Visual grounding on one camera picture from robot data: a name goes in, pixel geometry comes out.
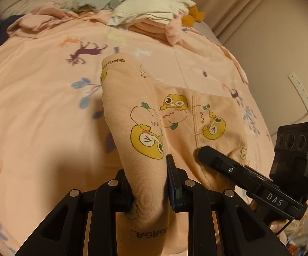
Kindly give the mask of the person right hand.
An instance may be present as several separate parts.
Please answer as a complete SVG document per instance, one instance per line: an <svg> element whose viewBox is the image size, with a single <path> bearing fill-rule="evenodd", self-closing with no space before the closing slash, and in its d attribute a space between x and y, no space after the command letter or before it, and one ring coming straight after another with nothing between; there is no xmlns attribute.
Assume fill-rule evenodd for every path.
<svg viewBox="0 0 308 256"><path fill-rule="evenodd" d="M275 212L271 211L267 206L259 204L257 201L252 200L249 204L251 209L264 219L264 223L269 221L268 227L278 236L289 225L290 221L280 217Z"/></svg>

